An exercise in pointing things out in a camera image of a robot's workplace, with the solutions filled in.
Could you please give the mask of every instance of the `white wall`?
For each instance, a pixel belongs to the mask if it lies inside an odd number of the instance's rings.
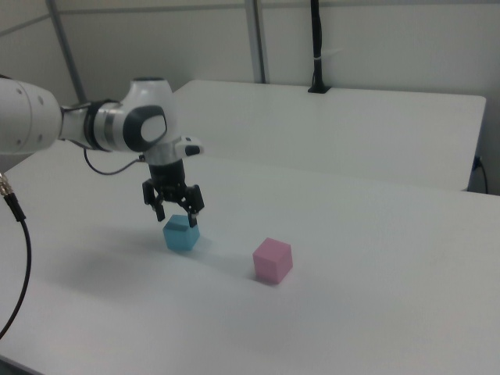
[[[57,5],[89,99],[120,99],[141,76],[165,77],[173,90],[193,79],[255,79],[243,0]]]
[[[262,14],[270,83],[310,85],[307,2],[264,0]],[[328,84],[486,97],[478,152],[500,194],[500,4],[322,6],[320,14],[323,50],[342,48],[323,63]]]
[[[0,51],[0,74],[45,88],[61,104],[77,102],[45,1],[2,0]],[[0,155],[0,172],[25,157]]]

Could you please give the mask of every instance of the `pink cube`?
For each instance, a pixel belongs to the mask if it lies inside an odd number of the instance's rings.
[[[253,253],[255,273],[259,279],[279,284],[291,270],[291,246],[284,242],[266,238]]]

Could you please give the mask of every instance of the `white table in background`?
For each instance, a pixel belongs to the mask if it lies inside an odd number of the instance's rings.
[[[460,191],[483,119],[478,96],[194,80],[180,125],[207,155]]]
[[[142,201],[147,166],[102,177],[58,142],[10,170],[33,273],[0,355],[51,375],[498,372],[498,197],[206,155],[186,173],[206,207],[178,255]],[[7,317],[25,252],[6,205],[0,223]],[[266,237],[292,245],[277,287],[253,277]]]

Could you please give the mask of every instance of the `cube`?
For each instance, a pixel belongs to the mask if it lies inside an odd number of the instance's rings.
[[[163,228],[166,246],[174,251],[192,250],[196,241],[200,238],[198,225],[189,227],[187,216],[172,215]]]
[[[279,284],[293,267],[291,246],[266,238],[253,253],[255,274],[261,280]]]

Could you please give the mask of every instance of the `blue cube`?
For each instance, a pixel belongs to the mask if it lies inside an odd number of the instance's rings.
[[[189,251],[193,249],[196,241],[200,238],[200,230],[198,225],[189,227],[189,219],[187,216],[172,215],[168,223],[163,228],[166,246],[170,250]]]

